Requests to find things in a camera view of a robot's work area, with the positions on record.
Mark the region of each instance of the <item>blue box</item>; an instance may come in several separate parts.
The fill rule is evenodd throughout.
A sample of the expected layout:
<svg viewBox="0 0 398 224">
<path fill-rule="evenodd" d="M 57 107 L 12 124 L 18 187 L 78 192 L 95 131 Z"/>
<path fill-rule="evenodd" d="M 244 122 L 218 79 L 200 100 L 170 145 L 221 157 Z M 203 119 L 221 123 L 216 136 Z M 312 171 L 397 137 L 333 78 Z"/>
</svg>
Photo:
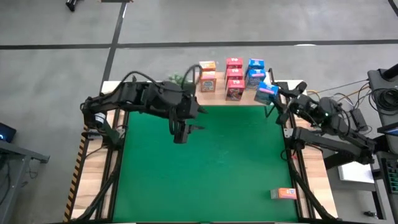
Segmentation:
<svg viewBox="0 0 398 224">
<path fill-rule="evenodd" d="M 264 69 L 252 69 L 248 70 L 246 76 L 246 89 L 257 90 L 259 83 L 263 82 L 266 78 L 266 71 Z"/>
<path fill-rule="evenodd" d="M 265 105 L 270 105 L 272 100 L 278 96 L 278 89 L 278 86 L 261 82 L 258 86 L 254 101 Z"/>
</svg>

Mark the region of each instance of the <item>concrete floor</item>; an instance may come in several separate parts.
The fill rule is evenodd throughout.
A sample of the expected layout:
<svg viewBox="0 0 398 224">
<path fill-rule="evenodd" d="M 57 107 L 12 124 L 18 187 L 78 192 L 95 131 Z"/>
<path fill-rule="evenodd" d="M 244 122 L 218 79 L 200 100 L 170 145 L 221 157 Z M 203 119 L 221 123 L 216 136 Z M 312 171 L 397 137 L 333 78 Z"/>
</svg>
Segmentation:
<svg viewBox="0 0 398 224">
<path fill-rule="evenodd" d="M 0 0 L 0 48 L 110 44 L 120 7 L 82 1 L 71 13 L 61 0 Z M 387 0 L 135 0 L 127 5 L 119 43 L 398 39 L 397 25 Z M 396 52 L 398 45 L 117 49 L 109 79 L 140 70 L 161 80 L 199 60 L 216 60 L 222 70 L 226 57 L 258 57 L 277 79 L 303 79 L 308 89 L 321 90 L 394 65 Z M 32 166 L 39 176 L 23 188 L 13 223 L 62 220 L 83 127 L 78 107 L 98 93 L 108 53 L 0 50 L 0 122 L 18 130 L 16 144 L 51 155 L 47 165 Z M 369 125 L 380 126 L 366 102 L 361 108 Z M 378 222 L 361 214 L 373 209 L 369 192 L 334 190 L 333 196 L 340 218 Z"/>
</svg>

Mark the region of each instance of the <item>green mat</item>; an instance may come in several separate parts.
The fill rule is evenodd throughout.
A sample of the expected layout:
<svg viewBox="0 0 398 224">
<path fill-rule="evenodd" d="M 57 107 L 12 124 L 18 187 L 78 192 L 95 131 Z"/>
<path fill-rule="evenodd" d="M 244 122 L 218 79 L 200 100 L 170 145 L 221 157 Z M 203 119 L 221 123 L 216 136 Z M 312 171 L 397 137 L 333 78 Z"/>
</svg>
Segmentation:
<svg viewBox="0 0 398 224">
<path fill-rule="evenodd" d="M 293 200 L 271 200 L 291 187 L 277 113 L 262 106 L 209 106 L 186 144 L 168 121 L 131 113 L 113 221 L 297 221 Z"/>
</svg>

